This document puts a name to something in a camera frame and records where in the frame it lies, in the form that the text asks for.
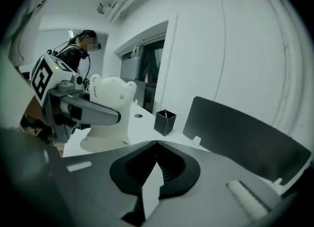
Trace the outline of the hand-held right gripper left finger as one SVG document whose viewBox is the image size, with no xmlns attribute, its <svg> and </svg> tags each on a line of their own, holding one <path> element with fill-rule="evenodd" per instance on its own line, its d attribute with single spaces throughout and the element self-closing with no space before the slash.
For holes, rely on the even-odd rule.
<svg viewBox="0 0 314 227">
<path fill-rule="evenodd" d="M 62 206 L 59 227 L 155 227 L 146 219 L 142 186 L 156 161 L 157 142 L 61 158 L 52 150 L 52 174 Z"/>
</svg>

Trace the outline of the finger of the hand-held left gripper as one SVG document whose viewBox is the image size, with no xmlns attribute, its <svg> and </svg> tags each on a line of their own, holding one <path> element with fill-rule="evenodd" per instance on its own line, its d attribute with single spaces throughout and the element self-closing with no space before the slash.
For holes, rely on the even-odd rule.
<svg viewBox="0 0 314 227">
<path fill-rule="evenodd" d="M 66 95 L 60 99 L 62 114 L 80 124 L 110 126 L 120 122 L 121 114 L 89 100 L 89 95 Z"/>
<path fill-rule="evenodd" d="M 82 99 L 90 99 L 90 94 L 85 91 L 66 91 L 66 92 L 61 92 L 59 90 L 55 91 L 55 96 L 59 97 L 60 99 L 65 99 L 66 97 L 68 98 L 82 98 Z"/>
</svg>

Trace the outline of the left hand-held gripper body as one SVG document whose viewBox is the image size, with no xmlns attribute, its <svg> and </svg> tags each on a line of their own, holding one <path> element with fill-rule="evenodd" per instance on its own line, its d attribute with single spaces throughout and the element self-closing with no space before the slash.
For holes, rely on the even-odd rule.
<svg viewBox="0 0 314 227">
<path fill-rule="evenodd" d="M 52 127 L 49 140 L 67 143 L 77 124 L 61 110 L 61 98 L 83 91 L 83 78 L 61 59 L 44 54 L 36 62 L 30 85 L 45 121 Z"/>
</svg>

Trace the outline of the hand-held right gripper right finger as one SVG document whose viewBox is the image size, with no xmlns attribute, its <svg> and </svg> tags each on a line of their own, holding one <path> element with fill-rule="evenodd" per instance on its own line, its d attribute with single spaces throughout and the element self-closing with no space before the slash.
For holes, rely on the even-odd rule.
<svg viewBox="0 0 314 227">
<path fill-rule="evenodd" d="M 233 160 L 209 151 L 167 141 L 167 145 L 192 156 L 199 163 L 200 176 L 194 186 L 179 197 L 160 200 L 146 221 L 148 227 L 245 227 L 251 223 L 227 184 L 244 183 L 268 209 L 281 198 L 267 183 Z"/>
</svg>

